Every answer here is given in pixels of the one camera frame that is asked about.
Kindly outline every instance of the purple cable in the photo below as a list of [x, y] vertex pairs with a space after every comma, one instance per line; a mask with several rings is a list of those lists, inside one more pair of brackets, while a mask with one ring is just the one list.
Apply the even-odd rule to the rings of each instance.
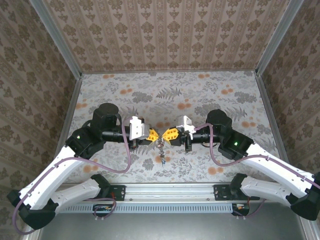
[[[94, 198], [89, 198], [89, 199], [87, 199], [86, 201], [94, 201], [94, 202], [97, 202], [97, 201], [112, 201], [112, 202], [114, 203], [113, 208], [110, 210], [110, 212], [109, 212], [106, 216], [103, 217], [104, 219], [105, 219], [105, 218], [108, 218], [108, 217], [114, 212], [114, 210], [115, 210], [116, 207], [117, 207], [117, 202], [116, 202], [116, 200], [114, 200], [113, 198], [96, 198], [96, 199], [94, 199]], [[101, 218], [101, 217], [97, 216], [97, 210], [100, 209], [100, 208], [103, 208], [103, 207], [104, 207], [104, 206], [96, 206], [96, 208], [94, 209], [93, 215], [94, 215], [96, 218]]]
[[301, 178], [302, 180], [306, 181], [307, 183], [309, 184], [312, 184], [313, 186], [315, 186], [316, 188], [320, 189], [320, 185], [318, 185], [317, 183], [311, 181], [310, 179], [308, 178], [305, 178], [305, 176], [301, 175], [300, 173], [292, 170], [291, 168], [287, 167], [286, 165], [284, 165], [283, 163], [273, 159], [272, 157], [269, 157], [269, 156], [265, 156], [265, 155], [251, 155], [251, 156], [245, 156], [239, 160], [236, 160], [236, 161], [233, 161], [233, 162], [230, 162], [230, 163], [219, 163], [215, 156], [214, 156], [214, 149], [213, 149], [213, 144], [214, 144], [214, 130], [213, 130], [213, 127], [212, 127], [212, 124], [210, 123], [205, 123], [201, 126], [198, 126], [196, 127], [194, 130], [195, 131], [198, 131], [200, 129], [203, 129], [205, 127], [209, 127], [209, 130], [210, 130], [210, 140], [209, 140], [209, 145], [210, 145], [210, 155], [211, 155], [211, 158], [213, 160], [213, 162], [220, 166], [220, 167], [229, 167], [229, 166], [232, 166], [232, 165], [235, 165], [235, 164], [238, 164], [244, 160], [247, 160], [247, 159], [254, 159], [254, 158], [262, 158], [262, 159], [266, 159], [268, 161], [271, 161], [275, 164], [278, 164], [279, 166], [283, 167], [284, 169], [288, 170], [289, 172], [293, 173], [294, 175], [296, 175], [297, 177]]
[[243, 217], [243, 218], [250, 218], [250, 217], [256, 215], [256, 214], [260, 211], [260, 209], [261, 209], [262, 206], [264, 205], [265, 201], [266, 201], [266, 199], [263, 199], [262, 202], [261, 202], [261, 204], [260, 204], [260, 206], [259, 206], [253, 213], [250, 213], [250, 214], [247, 215], [247, 216], [244, 216], [244, 215], [242, 215], [240, 212], [235, 211], [235, 210], [233, 210], [233, 212], [236, 213], [236, 214], [238, 214], [238, 215], [240, 215], [240, 216]]
[[[20, 208], [20, 206], [22, 205], [22, 203], [27, 199], [28, 196], [31, 196], [32, 192], [35, 190], [35, 188], [41, 183], [41, 181], [43, 179], [45, 179], [45, 177], [51, 173], [55, 168], [57, 168], [61, 163], [65, 162], [65, 161], [68, 161], [68, 160], [78, 160], [78, 161], [82, 161], [82, 162], [86, 162], [86, 163], [89, 163], [89, 164], [93, 164], [93, 165], [96, 165], [102, 169], [105, 169], [109, 172], [112, 172], [112, 173], [116, 173], [116, 174], [123, 174], [123, 173], [126, 173], [130, 166], [131, 166], [131, 155], [130, 155], [130, 149], [129, 149], [129, 145], [128, 145], [128, 140], [127, 140], [127, 136], [126, 136], [126, 129], [125, 129], [125, 122], [128, 121], [128, 120], [131, 120], [132, 118], [129, 117], [127, 119], [125, 119], [123, 122], [122, 122], [122, 125], [121, 125], [121, 129], [122, 129], [122, 136], [123, 136], [123, 141], [124, 141], [124, 145], [125, 145], [125, 150], [126, 150], [126, 153], [128, 155], [128, 165], [126, 167], [126, 169], [124, 170], [114, 170], [114, 169], [111, 169], [107, 166], [104, 166], [100, 163], [97, 163], [97, 162], [94, 162], [94, 161], [91, 161], [91, 160], [88, 160], [88, 159], [85, 159], [85, 158], [81, 158], [81, 157], [67, 157], [67, 158], [64, 158], [62, 160], [60, 160], [59, 162], [57, 162], [54, 167], [50, 168], [48, 171], [46, 171], [40, 178], [39, 180], [33, 184], [33, 186], [30, 188], [30, 190], [27, 192], [27, 194], [18, 202], [18, 204], [16, 205], [14, 211], [13, 211], [13, 215], [12, 215], [12, 225], [14, 227], [14, 229], [17, 231], [18, 234], [20, 235], [29, 235], [29, 234], [32, 234], [35, 230], [31, 230], [31, 231], [28, 231], [28, 232], [23, 232], [23, 231], [20, 231], [20, 229], [18, 228], [17, 226], [17, 213], [18, 213], [18, 210]], [[101, 198], [101, 199], [97, 199], [95, 201], [103, 201], [104, 198]]]

